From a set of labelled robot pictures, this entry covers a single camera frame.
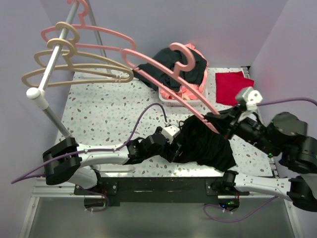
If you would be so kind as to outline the black shorts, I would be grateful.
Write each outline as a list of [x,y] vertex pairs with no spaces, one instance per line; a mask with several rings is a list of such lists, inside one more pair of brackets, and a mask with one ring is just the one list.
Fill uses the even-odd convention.
[[229,140],[210,130],[196,116],[179,122],[180,133],[175,142],[180,145],[174,163],[191,163],[214,167],[224,172],[236,165]]

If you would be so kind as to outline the pink hanger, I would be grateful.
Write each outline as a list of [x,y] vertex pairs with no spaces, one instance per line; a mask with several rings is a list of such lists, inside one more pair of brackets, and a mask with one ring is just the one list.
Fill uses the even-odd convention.
[[191,88],[190,84],[186,82],[183,78],[179,76],[180,72],[182,71],[191,71],[195,67],[195,58],[193,54],[191,53],[190,49],[184,46],[181,43],[171,43],[169,45],[169,48],[173,51],[180,51],[182,52],[187,60],[187,64],[182,64],[180,62],[176,62],[174,66],[174,70],[170,70],[161,63],[157,62],[156,60],[140,53],[132,49],[123,49],[121,51],[122,58],[124,61],[132,67],[136,72],[144,76],[146,79],[148,79],[150,82],[154,83],[157,87],[164,90],[168,95],[174,97],[177,101],[179,101],[182,105],[184,105],[189,111],[191,111],[200,121],[202,121],[210,130],[212,130],[215,133],[218,133],[216,128],[209,123],[205,117],[199,113],[195,108],[193,108],[191,105],[189,105],[186,101],[184,101],[181,97],[177,96],[173,91],[171,91],[168,87],[164,86],[162,83],[157,81],[155,78],[150,76],[145,71],[139,69],[139,67],[136,67],[133,63],[131,63],[127,56],[132,55],[137,58],[143,59],[147,63],[155,66],[157,69],[161,70],[171,78],[173,78],[175,81],[179,82],[181,85],[185,86],[189,91],[191,91],[213,114],[218,115],[219,112],[216,109],[216,107],[210,103],[198,90]]
[[136,50],[137,45],[136,42],[131,38],[128,37],[122,33],[119,33],[114,30],[110,30],[107,28],[99,27],[99,26],[93,26],[93,25],[84,25],[84,24],[69,24],[66,22],[58,22],[55,26],[45,28],[44,30],[41,31],[41,36],[43,40],[46,42],[49,41],[49,38],[47,37],[47,34],[53,31],[61,30],[62,28],[66,28],[70,30],[73,35],[75,36],[78,33],[78,30],[90,30],[93,31],[96,37],[97,44],[86,44],[86,43],[79,43],[77,40],[74,45],[78,48],[85,48],[85,49],[99,49],[99,50],[108,50],[108,51],[115,51],[115,52],[120,52],[123,50],[123,48],[120,47],[115,47],[115,46],[107,46],[104,45],[100,33],[106,33],[109,35],[113,35],[115,37],[121,38],[125,41],[127,41],[130,44],[130,49]]

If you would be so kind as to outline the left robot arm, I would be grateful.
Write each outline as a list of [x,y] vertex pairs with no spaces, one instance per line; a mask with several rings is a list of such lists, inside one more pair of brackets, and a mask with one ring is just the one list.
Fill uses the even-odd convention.
[[157,127],[154,134],[141,139],[130,140],[125,144],[112,146],[89,146],[79,144],[69,137],[43,153],[47,185],[70,182],[85,188],[91,194],[98,194],[103,188],[97,165],[140,164],[153,156],[175,158],[180,145],[174,143],[180,128],[175,125]]

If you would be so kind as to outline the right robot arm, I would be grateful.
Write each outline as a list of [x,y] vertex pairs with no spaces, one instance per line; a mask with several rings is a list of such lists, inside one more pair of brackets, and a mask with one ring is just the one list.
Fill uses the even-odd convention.
[[295,178],[264,178],[227,170],[213,184],[227,195],[257,192],[291,201],[299,209],[317,210],[317,140],[307,135],[308,124],[289,112],[277,114],[268,126],[243,113],[237,105],[218,115],[204,118],[226,139],[236,135],[272,158],[280,155],[279,163],[296,172]]

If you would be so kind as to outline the upper beige hanger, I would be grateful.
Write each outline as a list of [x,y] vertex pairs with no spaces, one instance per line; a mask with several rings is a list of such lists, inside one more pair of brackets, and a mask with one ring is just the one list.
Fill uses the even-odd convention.
[[[65,40],[65,39],[60,39],[60,38],[52,38],[48,39],[46,36],[47,33],[52,32],[54,30],[62,30],[62,29],[67,29],[71,31],[74,35],[72,39]],[[47,47],[49,48],[48,50],[45,51],[40,51],[34,54],[34,59],[35,61],[45,68],[46,66],[40,61],[40,56],[47,55],[48,53],[51,53],[53,51],[53,47],[57,45],[65,46],[67,47],[66,50],[62,50],[62,56],[66,62],[64,65],[58,65],[55,67],[55,69],[61,69],[61,70],[68,70],[68,71],[78,71],[78,72],[83,72],[83,73],[91,73],[91,74],[96,74],[96,75],[101,75],[101,76],[106,76],[109,77],[110,80],[109,82],[115,82],[115,81],[123,81],[123,82],[128,82],[133,79],[133,72],[131,69],[129,69],[127,66],[114,61],[112,59],[109,59],[104,56],[100,56],[97,54],[89,53],[89,52],[81,52],[78,51],[78,48],[89,48],[89,49],[100,49],[100,50],[110,50],[110,51],[118,51],[121,52],[123,49],[118,48],[118,47],[110,47],[110,46],[103,46],[103,45],[92,45],[92,44],[80,44],[80,34],[78,32],[79,29],[85,29],[85,30],[93,30],[93,31],[102,31],[104,33],[108,33],[114,36],[117,36],[119,38],[122,38],[128,42],[131,43],[132,49],[136,49],[136,42],[122,34],[107,28],[99,27],[99,26],[94,26],[94,25],[87,25],[84,21],[81,21],[80,24],[69,24],[66,22],[58,22],[54,27],[49,27],[41,32],[42,38],[47,42]],[[94,60],[99,60],[102,63],[73,63],[72,62],[72,57],[73,56],[81,56],[85,57],[87,59],[94,59]],[[123,73],[126,73],[128,76],[127,77],[121,77],[119,75],[115,75],[112,73],[100,73],[97,71],[91,71],[90,68],[105,68],[109,70],[117,70],[121,71]]]

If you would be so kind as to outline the beige hanger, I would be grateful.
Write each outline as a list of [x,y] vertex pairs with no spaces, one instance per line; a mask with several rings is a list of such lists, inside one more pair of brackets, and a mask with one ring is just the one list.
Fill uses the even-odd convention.
[[[53,52],[52,48],[56,45],[61,45],[67,47],[66,50],[62,50],[62,57],[64,58],[66,64],[61,64],[53,67],[53,70],[64,70],[64,71],[72,71],[72,72],[80,72],[98,75],[97,79],[80,79],[80,80],[72,80],[72,81],[59,81],[48,83],[46,87],[58,87],[58,86],[68,86],[73,84],[89,84],[89,83],[126,83],[132,81],[134,78],[133,72],[131,69],[126,67],[125,65],[109,59],[107,57],[102,57],[97,54],[78,51],[76,46],[71,40],[64,40],[59,38],[50,39],[47,42],[48,50],[40,51],[34,54],[34,60],[41,66],[40,69],[31,71],[21,77],[21,81],[28,87],[40,87],[37,84],[32,84],[28,81],[29,78],[43,74],[48,66],[45,66],[41,60],[40,56],[48,55]],[[100,60],[102,63],[73,63],[73,56],[82,56],[89,59]]]
[[[65,40],[65,39],[60,39],[60,38],[52,38],[48,39],[46,36],[47,33],[52,32],[54,30],[62,30],[62,29],[67,29],[71,31],[74,35],[72,39]],[[132,49],[136,49],[136,42],[122,34],[107,28],[99,27],[99,26],[94,26],[94,25],[87,25],[84,21],[81,21],[80,24],[69,24],[66,22],[58,22],[54,27],[49,27],[41,32],[42,38],[47,42],[47,47],[49,48],[48,50],[45,51],[40,51],[34,54],[34,59],[35,61],[45,68],[46,66],[40,61],[40,56],[47,55],[48,53],[51,53],[53,51],[53,47],[57,45],[65,46],[67,47],[66,50],[62,50],[62,56],[66,62],[64,65],[58,65],[55,67],[55,69],[61,69],[61,70],[68,70],[68,71],[78,71],[78,72],[83,72],[83,73],[91,73],[91,74],[96,74],[96,75],[101,75],[101,76],[106,76],[109,77],[110,80],[109,82],[115,82],[115,81],[123,81],[123,82],[128,82],[133,79],[133,72],[131,69],[129,69],[127,66],[114,61],[112,59],[109,59],[104,56],[100,56],[97,54],[89,53],[89,52],[81,52],[78,51],[78,48],[89,48],[89,49],[100,49],[100,50],[110,50],[110,51],[118,51],[121,52],[123,49],[118,48],[118,47],[110,47],[110,46],[103,46],[103,45],[92,45],[92,44],[80,44],[80,34],[78,32],[79,29],[85,29],[85,30],[93,30],[93,31],[102,31],[104,33],[108,33],[114,36],[117,36],[119,38],[122,38],[128,42],[131,43]],[[72,62],[72,57],[73,56],[81,56],[85,57],[87,59],[94,59],[94,60],[99,60],[102,63],[73,63]],[[112,73],[100,73],[97,71],[91,71],[90,68],[105,68],[109,70],[117,70],[121,71],[123,73],[126,73],[128,76],[127,77],[121,77],[119,75],[115,75]]]

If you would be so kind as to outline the lower beige hanger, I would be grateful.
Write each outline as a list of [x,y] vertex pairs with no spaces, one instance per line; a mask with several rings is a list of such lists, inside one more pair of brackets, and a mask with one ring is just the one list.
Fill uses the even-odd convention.
[[[67,47],[66,50],[62,50],[62,57],[64,58],[66,64],[61,64],[53,67],[53,70],[64,70],[64,71],[72,71],[72,72],[80,72],[98,75],[97,79],[80,79],[80,80],[72,80],[72,81],[59,81],[48,83],[46,87],[58,87],[58,86],[68,86],[73,84],[89,84],[89,83],[126,83],[132,81],[134,78],[133,72],[131,69],[126,67],[125,65],[109,59],[107,57],[102,57],[97,54],[78,51],[76,46],[71,40],[64,40],[59,38],[50,39],[47,42],[48,50],[40,51],[34,54],[34,60],[41,66],[40,69],[31,71],[21,77],[21,81],[28,87],[40,87],[37,84],[32,84],[28,81],[29,78],[43,74],[48,66],[45,66],[41,60],[40,56],[48,55],[53,52],[52,48],[56,45],[61,45]],[[73,63],[73,56],[82,56],[89,59],[100,60],[102,63]]]

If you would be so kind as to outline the white plastic basket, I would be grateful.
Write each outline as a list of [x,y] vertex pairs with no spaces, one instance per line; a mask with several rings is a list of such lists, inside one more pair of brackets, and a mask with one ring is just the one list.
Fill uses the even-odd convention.
[[[202,87],[201,89],[198,85],[193,85],[193,87],[198,89],[199,92],[201,92],[202,95],[207,98],[208,89],[206,86]],[[180,87],[180,91],[176,92],[176,94],[191,106],[199,106],[202,104],[202,102],[183,85]],[[164,90],[159,89],[158,97],[166,106],[183,106],[179,101],[168,95]]]

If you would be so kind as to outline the red folded cloth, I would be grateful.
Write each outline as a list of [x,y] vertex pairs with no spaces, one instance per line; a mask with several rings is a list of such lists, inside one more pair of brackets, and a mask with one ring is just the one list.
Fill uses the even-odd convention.
[[236,95],[245,87],[253,87],[254,81],[245,78],[243,72],[224,72],[215,74],[216,102],[227,106],[235,106]]

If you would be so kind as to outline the pink garment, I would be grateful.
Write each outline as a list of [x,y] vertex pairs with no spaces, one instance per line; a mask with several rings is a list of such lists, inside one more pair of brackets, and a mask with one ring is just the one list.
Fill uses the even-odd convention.
[[[193,44],[186,44],[185,46],[192,51],[192,54],[196,59],[196,64],[192,71],[182,72],[182,78],[190,84],[191,88],[194,88],[203,94],[206,89],[209,63],[203,54],[198,51]],[[181,85],[179,91],[175,93],[184,100],[198,99],[191,91],[189,91],[189,89],[183,85]]]

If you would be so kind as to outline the metal clothes rack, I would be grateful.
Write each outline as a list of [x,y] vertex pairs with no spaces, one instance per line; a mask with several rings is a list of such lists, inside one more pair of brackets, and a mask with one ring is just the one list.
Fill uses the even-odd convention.
[[[67,19],[64,21],[69,24],[80,24],[81,21],[85,21],[87,15],[91,14],[90,4],[85,0],[69,0],[67,4],[70,5],[71,9],[67,16]],[[47,34],[49,39],[52,38],[60,38],[69,40],[74,37],[73,33],[67,29],[53,31]],[[40,87],[28,87],[26,95],[29,99],[35,102],[35,104],[45,113],[45,115],[50,119],[50,121],[56,126],[61,135],[65,138],[71,137],[72,134],[69,129],[63,124],[61,119],[53,112],[51,109],[47,99],[46,99],[46,91],[50,87],[46,87],[43,89],[43,86],[46,86],[48,83],[59,82],[59,81],[72,81],[72,80],[80,80],[80,79],[97,79],[98,75],[80,73],[80,72],[72,72],[72,71],[64,71],[64,70],[53,70],[54,66],[66,64],[64,58],[62,57],[62,50],[66,50],[67,47],[57,45],[53,47],[53,52],[48,55],[40,56],[41,62],[48,66],[48,69],[45,72],[36,76],[33,76],[28,79],[28,81],[32,84],[37,84]],[[89,52],[90,49],[78,48],[78,51]],[[96,59],[87,59],[81,56],[73,56],[73,63],[102,63]]]

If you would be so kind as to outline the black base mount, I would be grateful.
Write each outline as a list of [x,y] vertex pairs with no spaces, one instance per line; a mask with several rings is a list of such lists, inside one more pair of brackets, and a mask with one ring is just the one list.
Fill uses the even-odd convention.
[[214,203],[220,197],[238,198],[248,192],[220,187],[221,177],[102,178],[109,205],[122,203]]

